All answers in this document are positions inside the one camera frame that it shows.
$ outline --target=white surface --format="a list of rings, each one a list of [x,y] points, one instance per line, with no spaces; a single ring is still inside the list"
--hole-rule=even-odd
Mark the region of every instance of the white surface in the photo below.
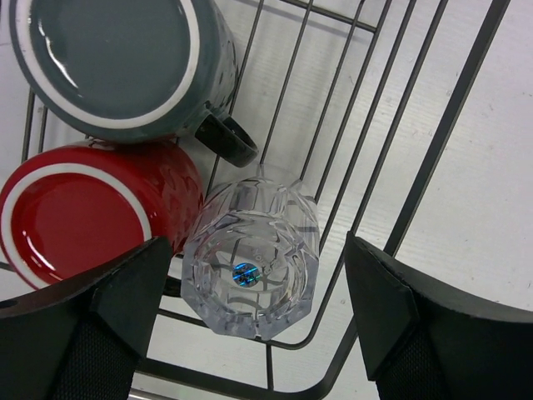
[[[217,0],[217,3],[243,50],[257,0]],[[317,0],[317,3],[346,15],[352,15],[356,10],[356,2],[352,0]],[[326,290],[346,230],[351,226],[437,3],[437,0],[420,0],[416,5],[335,226],[321,255],[314,313]],[[382,4],[383,0],[367,0],[362,19],[375,24]],[[385,243],[400,212],[489,4],[488,0],[449,2],[359,230],[361,236],[378,246]],[[331,211],[406,5],[407,0],[392,2],[389,18],[321,197],[322,226]],[[267,137],[303,13],[304,10],[277,0],[266,0],[234,113],[260,148]],[[529,157],[533,145],[530,132],[533,123],[533,52],[528,18],[532,13],[533,3],[528,0],[511,2],[398,253],[399,259],[439,279],[483,297],[528,309],[533,309],[533,272],[527,262],[527,248],[533,244],[533,182],[530,175],[533,161]],[[267,162],[297,172],[301,170],[348,28],[311,15]],[[4,32],[3,24],[0,43],[6,40]],[[311,190],[320,180],[370,40],[371,35],[367,32],[356,31],[306,175],[306,184]],[[27,88],[8,45],[0,45],[0,63],[0,120],[4,130],[0,135],[0,174],[5,180],[20,158]],[[63,124],[52,120],[46,145],[49,148],[78,138]],[[184,147],[194,157],[203,176],[208,177],[214,157],[193,139],[185,140]],[[223,179],[228,168],[231,167],[222,162],[218,181]],[[8,281],[14,280],[16,278],[10,276]],[[7,279],[2,280],[0,290],[3,292],[3,287],[9,285]],[[180,300],[164,299],[163,306],[193,316]],[[297,352],[274,349],[276,388],[301,391],[316,383],[326,371],[350,317],[350,298],[341,275],[313,342]],[[299,342],[309,332],[312,319],[313,316],[304,319],[277,339]],[[224,377],[265,385],[262,347],[198,329],[158,318],[150,355]],[[136,377],[135,384],[167,396],[179,395],[186,400],[204,396],[188,388],[146,377]],[[210,394],[204,397],[215,398]],[[366,381],[357,345],[328,398],[377,398],[374,385]]]

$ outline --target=wire rack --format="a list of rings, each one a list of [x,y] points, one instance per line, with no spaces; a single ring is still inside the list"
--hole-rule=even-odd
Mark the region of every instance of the wire rack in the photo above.
[[[279,92],[279,97],[276,101],[276,106],[273,116],[271,118],[270,127],[268,128],[267,135],[262,146],[261,162],[264,162],[266,160],[267,152],[272,144],[273,133],[278,123],[278,117],[280,115],[280,111],[283,109],[284,106],[284,100],[287,95],[287,88],[289,87],[291,78],[293,78],[293,75],[296,73],[294,70],[296,58],[298,56],[299,50],[301,49],[302,39],[304,38],[306,28],[308,27],[310,16],[318,15],[324,18],[329,18],[336,22],[346,24],[349,29],[346,35],[346,41],[344,42],[344,46],[341,50],[340,57],[338,58],[338,62],[336,63],[335,72],[332,76],[331,83],[329,84],[329,89],[327,90],[326,99],[321,105],[320,117],[318,118],[315,131],[312,133],[311,144],[307,149],[305,161],[301,166],[299,172],[300,178],[302,180],[306,179],[306,174],[308,172],[310,162],[313,156],[316,154],[316,145],[319,142],[319,136],[323,131],[323,124],[326,119],[326,114],[330,109],[331,100],[334,96],[334,92],[337,89],[339,77],[341,76],[341,70],[343,68],[346,68],[346,66],[344,65],[346,61],[346,55],[348,54],[349,48],[353,43],[354,36],[356,35],[358,30],[361,30],[366,34],[371,35],[370,42],[368,43],[366,49],[366,53],[360,55],[362,58],[361,67],[357,73],[356,81],[353,84],[353,89],[347,101],[347,105],[343,113],[340,126],[335,134],[335,139],[331,145],[331,151],[329,152],[326,158],[326,164],[323,168],[322,175],[318,180],[315,199],[317,202],[319,202],[321,199],[321,195],[323,194],[326,181],[330,176],[331,168],[334,164],[334,160],[336,159],[339,146],[341,145],[341,140],[343,138],[343,134],[349,122],[349,118],[352,114],[356,100],[358,99],[358,95],[360,94],[361,85],[363,84],[366,78],[366,73],[371,62],[372,56],[374,54],[376,44],[378,43],[378,40],[380,38],[384,23],[387,20],[387,15],[391,8],[392,0],[384,0],[380,2],[381,10],[379,12],[379,18],[377,19],[377,23],[375,25],[360,21],[361,13],[364,11],[365,8],[376,6],[376,2],[373,2],[372,0],[361,0],[356,7],[355,13],[351,16],[343,15],[342,13],[334,12],[323,7],[318,7],[317,5],[315,5],[314,0],[309,0],[308,2],[303,2],[300,0],[277,1],[289,4],[294,8],[303,10],[304,14],[303,18],[301,19],[301,25],[296,36],[296,42],[294,43],[290,61],[286,69],[286,74],[281,85],[281,91]],[[441,22],[441,18],[446,10],[447,3],[447,0],[440,0],[436,7],[435,13],[432,16],[431,23],[426,31],[426,35],[423,39],[416,60],[413,63],[410,76],[405,85],[405,90],[401,94],[401,99],[394,113],[394,118],[392,119],[391,124],[388,128],[388,132],[382,144],[381,151],[379,152],[379,156],[371,173],[371,177],[366,186],[366,190],[364,191],[362,199],[358,204],[356,215],[353,218],[351,225],[351,230],[354,233],[357,233],[358,228],[361,225],[361,220],[363,219],[366,208],[371,199],[371,195],[375,189],[376,182],[380,177],[381,169],[385,163],[392,141],[396,135],[396,131],[404,115],[404,111],[406,110],[407,103],[410,100],[410,96],[416,84],[417,78],[420,74],[422,65],[424,64],[426,55],[430,49],[431,42],[436,34],[437,28],[439,27],[439,24]],[[492,38],[496,34],[496,30],[500,24],[501,19],[503,18],[508,3],[509,0],[493,0],[491,5],[489,6],[488,12],[486,13],[485,19],[481,24],[479,32],[476,35],[476,39],[473,43],[470,53],[468,54],[461,73],[458,76],[456,85],[453,91],[451,92],[445,111],[442,114],[441,120],[438,123],[435,133],[431,139],[430,145],[427,148],[426,155],[423,157],[423,161],[420,165],[418,173],[416,174],[415,180],[411,185],[411,189],[404,201],[403,207],[401,208],[400,214],[396,220],[396,223],[394,224],[391,234],[388,240],[386,241],[384,247],[385,252],[389,253],[392,256],[396,255],[396,252],[398,251],[402,240],[406,235],[411,221],[416,214],[418,205],[420,204],[422,197],[424,196],[428,183],[431,180],[431,176],[435,171],[437,163],[440,160],[441,154],[444,151],[448,138],[451,135],[451,132],[457,121],[457,118],[461,113],[461,109],[466,101],[466,98],[468,97],[469,91],[471,90],[472,84],[476,79],[476,74],[478,73],[481,64],[483,63],[484,57],[489,49],[489,46],[491,45]],[[253,18],[249,38],[247,40],[246,50],[242,59],[241,76],[237,84],[237,95],[233,103],[231,104],[230,113],[234,112],[236,101],[239,98],[238,94],[242,88],[242,77],[246,76],[247,74],[247,66],[251,60],[251,54],[253,53],[252,48],[257,33],[257,27],[259,22],[261,21],[262,15],[265,12],[266,8],[265,0],[258,0],[257,2],[253,2],[253,4],[257,7],[257,9],[255,11],[255,16]],[[364,123],[362,124],[361,131],[358,133],[356,145],[353,148],[351,158],[349,163],[347,164],[346,170],[344,171],[344,175],[341,180],[341,185],[339,187],[338,193],[333,202],[329,216],[327,217],[325,227],[322,230],[320,252],[322,252],[322,250],[324,249],[326,241],[328,239],[328,235],[330,234],[331,228],[335,223],[339,207],[341,206],[341,201],[343,200],[346,194],[346,189],[348,187],[348,183],[351,180],[354,168],[361,154],[361,149],[367,139],[367,135],[376,116],[378,104],[386,87],[387,80],[389,79],[389,76],[391,74],[391,70],[395,64],[396,55],[398,54],[398,50],[404,39],[416,4],[416,0],[410,0],[406,5],[405,11],[403,12],[403,17],[396,32],[396,37],[391,46],[388,57],[385,61],[385,67],[382,71],[381,77],[379,78],[379,83],[377,84],[376,90],[372,94],[370,107],[368,108],[368,112],[366,114],[366,117],[364,118]],[[30,142],[32,140],[32,133],[35,134],[35,132],[38,132],[37,151],[40,153],[45,147],[45,135],[47,131],[47,122],[49,119],[48,110],[46,109],[46,107],[42,108],[42,112],[40,113],[40,121],[38,122],[38,129],[35,129],[35,127],[33,126],[34,115],[37,115],[35,113],[35,107],[36,97],[35,94],[30,91],[27,101],[26,122],[24,129],[24,137],[22,141],[22,162],[28,159],[30,153]],[[217,157],[214,160],[214,163],[212,164],[212,170],[207,184],[208,191],[211,189],[214,182],[216,181],[217,173],[219,173],[219,167],[221,163],[222,162]],[[236,380],[230,380],[224,377],[218,377],[209,373],[199,372],[185,367],[172,365],[167,362],[164,363],[155,359],[147,359],[145,362],[143,362],[139,366],[138,372],[163,380],[171,381],[173,383],[179,383],[194,388],[200,388],[209,392],[218,393],[223,396],[228,396],[232,398],[250,398],[261,400],[307,400],[324,398],[331,391],[337,377],[339,376],[340,371],[342,370],[345,364],[348,354],[350,353],[354,343],[357,340],[357,329],[354,317],[351,318],[351,321],[349,322],[346,331],[344,332],[341,341],[338,344],[337,350],[333,355],[331,363],[327,368],[323,379],[306,390],[300,392],[280,392],[276,390],[272,362],[272,349],[279,348],[289,352],[297,351],[303,349],[313,341],[321,323],[321,320],[324,317],[324,313],[331,299],[331,295],[333,294],[333,290],[336,286],[339,277],[341,276],[341,272],[343,269],[342,251],[337,254],[336,258],[337,262],[336,266],[333,269],[331,280],[327,284],[324,297],[320,302],[320,306],[318,308],[318,311],[316,313],[315,319],[311,325],[311,329],[308,335],[303,340],[297,343],[288,343],[277,340],[262,342],[260,338],[256,338],[254,340],[255,342],[263,344],[265,347],[266,387],[258,387],[248,383],[238,382]],[[4,269],[8,269],[7,265],[2,265],[2,267]],[[159,310],[159,314],[165,318],[171,318],[184,323],[190,323],[198,327],[206,328],[206,325],[203,321],[179,312],[173,312],[161,308]]]

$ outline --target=dish rack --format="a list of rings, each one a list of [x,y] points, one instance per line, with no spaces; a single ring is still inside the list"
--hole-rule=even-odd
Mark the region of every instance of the dish rack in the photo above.
[[[253,20],[251,22],[249,36],[243,54],[241,76],[237,84],[237,95],[233,100],[233,103],[231,104],[230,113],[233,113],[235,111],[236,104],[239,102],[239,95],[242,93],[243,77],[247,75],[247,70],[252,62],[252,55],[254,54],[255,43],[254,39],[257,37],[257,29],[259,27],[259,24],[265,13],[271,13],[274,10],[274,8],[272,6],[269,6],[269,4],[273,2],[280,2],[284,3],[287,7],[290,6],[289,8],[285,8],[286,10],[290,10],[292,8],[295,10],[295,12],[296,10],[298,10],[297,15],[300,25],[297,30],[296,41],[293,44],[289,63],[286,67],[286,71],[282,79],[282,85],[281,89],[279,90],[279,96],[276,100],[276,106],[270,118],[269,128],[267,129],[266,136],[263,139],[254,136],[254,139],[258,142],[258,144],[260,146],[262,145],[262,153],[260,156],[260,161],[262,163],[267,160],[269,148],[271,148],[271,145],[274,143],[274,132],[276,131],[280,114],[284,109],[284,100],[286,100],[286,96],[290,93],[289,87],[291,86],[291,79],[299,73],[295,68],[296,60],[299,51],[302,48],[303,38],[306,33],[306,30],[310,25],[310,21],[313,20],[313,18],[324,18],[322,19],[323,21],[331,20],[335,21],[336,23],[342,23],[346,26],[346,31],[343,33],[344,44],[341,48],[340,54],[336,57],[334,72],[331,76],[324,77],[324,79],[328,80],[326,84],[326,96],[324,100],[320,101],[319,107],[316,109],[317,112],[315,117],[318,118],[316,120],[314,132],[307,132],[307,134],[311,134],[311,140],[306,147],[306,155],[303,158],[304,162],[299,167],[299,175],[301,180],[303,181],[307,179],[309,167],[313,162],[313,157],[316,155],[317,146],[321,146],[321,135],[323,136],[324,134],[326,134],[325,132],[323,132],[324,124],[327,120],[328,112],[331,110],[332,99],[335,97],[336,90],[338,89],[338,85],[340,84],[342,71],[344,71],[346,68],[350,68],[349,65],[346,65],[346,59],[350,51],[351,45],[354,43],[354,41],[356,41],[356,38],[360,33],[364,33],[369,39],[366,51],[360,54],[362,63],[359,70],[355,71],[352,75],[350,75],[350,80],[352,81],[353,88],[351,90],[349,98],[347,99],[347,104],[345,104],[341,122],[338,125],[338,129],[336,130],[334,137],[332,137],[333,141],[331,142],[331,148],[329,149],[327,157],[325,157],[326,162],[321,168],[321,176],[319,179],[316,180],[316,201],[320,203],[321,196],[324,193],[324,189],[328,182],[328,178],[331,175],[332,168],[335,166],[336,156],[339,152],[341,144],[343,143],[343,135],[349,125],[350,117],[353,113],[354,106],[356,104],[356,101],[359,99],[359,96],[361,95],[361,87],[363,86],[367,77],[367,72],[369,70],[369,65],[371,64],[374,50],[382,34],[383,27],[388,21],[387,18],[389,16],[389,11],[392,6],[392,0],[361,0],[356,6],[353,15],[345,15],[341,12],[332,11],[326,7],[316,5],[315,3],[319,2],[315,0],[308,0],[308,2],[303,2],[301,0],[271,0],[270,2],[265,0],[226,1],[226,3],[230,2],[245,3],[248,7],[254,7],[255,9]],[[358,133],[355,147],[351,150],[350,161],[341,172],[342,179],[340,181],[340,186],[336,191],[336,196],[334,196],[334,201],[332,202],[329,215],[326,218],[326,223],[321,229],[321,253],[326,246],[326,241],[331,233],[331,229],[335,226],[336,218],[338,217],[337,214],[339,213],[341,207],[341,202],[343,201],[343,198],[346,194],[346,190],[351,181],[352,174],[354,172],[357,161],[360,159],[361,150],[367,140],[368,133],[371,130],[371,125],[375,121],[376,110],[378,109],[382,94],[384,93],[384,90],[386,88],[387,80],[395,64],[396,55],[398,54],[398,50],[403,43],[406,30],[409,27],[411,16],[413,15],[413,11],[415,10],[417,3],[423,2],[417,2],[417,0],[410,0],[408,2],[404,2],[406,6],[402,13],[402,18],[398,22],[399,26],[396,31],[396,36],[388,53],[388,57],[384,62],[385,64],[379,77],[379,83],[373,90],[373,94],[371,95],[370,100],[368,101],[370,103],[370,106],[368,107],[366,117],[364,118],[364,123],[362,124],[361,130]],[[439,27],[441,18],[446,10],[447,3],[447,0],[440,0],[436,5],[435,12],[432,16],[431,22],[429,22],[429,27],[423,38],[423,42],[418,51],[418,55],[412,63],[412,70],[405,85],[405,89],[401,94],[401,99],[397,104],[397,108],[394,112],[394,117],[388,127],[387,134],[381,146],[381,151],[379,152],[379,156],[377,157],[377,160],[374,164],[370,179],[368,181],[368,184],[366,185],[366,190],[364,191],[361,201],[358,204],[356,215],[352,220],[351,230],[355,233],[358,231],[361,225],[361,221],[365,214],[366,208],[371,200],[372,193],[376,187],[377,180],[380,177],[381,169],[385,163],[387,154],[396,135],[396,131],[400,125],[404,111],[406,110],[407,103],[410,100],[413,88],[416,84],[417,78],[421,72],[421,68],[426,59],[426,55],[430,50],[431,42],[434,36],[436,35],[437,28]],[[486,13],[485,19],[483,20],[479,32],[476,35],[476,39],[473,42],[471,50],[466,58],[466,62],[464,63],[461,72],[458,74],[456,85],[453,91],[450,93],[446,109],[442,114],[441,120],[439,121],[435,133],[429,144],[429,147],[427,148],[426,155],[423,157],[423,161],[421,162],[420,168],[418,169],[418,173],[416,174],[414,182],[411,185],[409,194],[407,195],[403,203],[403,207],[401,208],[400,214],[397,217],[396,223],[394,224],[394,228],[392,229],[391,234],[385,243],[384,249],[386,253],[389,253],[390,255],[396,255],[402,243],[402,240],[411,224],[411,221],[415,216],[418,205],[420,204],[422,197],[424,196],[428,183],[431,180],[431,176],[435,171],[437,163],[440,160],[441,154],[443,153],[446,147],[448,138],[451,135],[455,123],[461,113],[461,109],[466,101],[466,98],[468,97],[469,91],[472,87],[473,82],[476,79],[476,74],[478,73],[481,67],[481,64],[489,49],[489,46],[491,45],[492,38],[496,34],[496,30],[500,24],[501,19],[503,18],[508,3],[509,0],[493,0],[488,8],[488,12]],[[361,15],[366,11],[368,7],[375,10],[376,14],[378,15],[375,24],[370,24],[361,21]],[[36,97],[35,94],[30,91],[27,100],[26,125],[22,140],[22,162],[27,160],[27,158],[29,157],[30,142],[32,141],[32,135],[34,135],[35,132],[38,132],[37,151],[42,152],[45,147],[47,121],[49,119],[48,110],[46,109],[46,107],[42,108],[42,112],[40,113],[40,121],[38,121],[39,128],[35,129],[35,107]],[[219,158],[216,158],[214,160],[207,182],[207,191],[209,191],[216,183],[217,174],[220,172],[222,164],[223,162],[221,162]],[[337,281],[342,275],[342,250],[338,252],[335,257],[337,260],[336,265],[332,269],[331,279],[326,285],[326,290],[324,292],[323,298],[320,299],[315,296],[315,302],[316,304],[319,304],[319,307],[317,309],[316,315],[314,316],[311,329],[307,336],[300,342],[296,343],[285,342],[282,340],[271,340],[268,342],[262,342],[260,338],[256,338],[254,340],[254,342],[260,343],[265,348],[266,387],[259,387],[257,385],[252,385],[245,382],[238,382],[237,380],[218,377],[210,373],[199,372],[193,369],[172,365],[167,362],[162,362],[150,358],[148,358],[139,366],[138,372],[140,374],[146,374],[155,378],[160,378],[162,380],[167,380],[173,383],[179,383],[181,385],[202,389],[212,393],[218,393],[220,395],[228,396],[231,398],[250,398],[261,400],[307,400],[324,398],[333,388],[333,385],[336,382],[336,379],[339,376],[339,373],[341,372],[345,361],[348,355],[350,354],[354,343],[357,340],[357,328],[353,316],[351,317],[351,320],[348,323],[346,330],[341,337],[341,341],[338,343],[337,350],[335,351],[332,357],[331,363],[329,364],[329,367],[327,368],[323,379],[320,382],[317,382],[314,386],[309,387],[303,391],[283,392],[276,390],[276,383],[274,379],[274,365],[272,361],[272,349],[277,348],[288,352],[294,352],[305,348],[313,341],[326,312],[328,303],[331,300],[331,295],[333,294]],[[8,266],[5,264],[3,264],[2,267],[4,269],[8,269]],[[174,320],[181,321],[183,323],[192,324],[196,327],[206,328],[205,323],[200,319],[188,316],[183,313],[173,312],[161,308],[159,310],[159,314],[162,318],[171,318]],[[157,396],[149,397],[148,394],[145,394],[144,396],[146,397],[141,397],[141,395],[139,394],[138,397],[135,398],[159,398]]]

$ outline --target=gray mug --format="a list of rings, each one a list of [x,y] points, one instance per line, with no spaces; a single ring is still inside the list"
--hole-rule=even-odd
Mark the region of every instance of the gray mug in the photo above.
[[[10,25],[32,89],[77,130],[115,143],[190,132],[239,167],[257,155],[226,113],[237,55],[212,0],[12,0]]]

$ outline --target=mug handle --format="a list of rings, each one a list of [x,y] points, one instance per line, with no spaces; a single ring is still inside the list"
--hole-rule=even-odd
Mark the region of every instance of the mug handle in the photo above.
[[[195,138],[236,167],[245,167],[258,153],[252,138],[225,113],[216,117],[208,111]]]

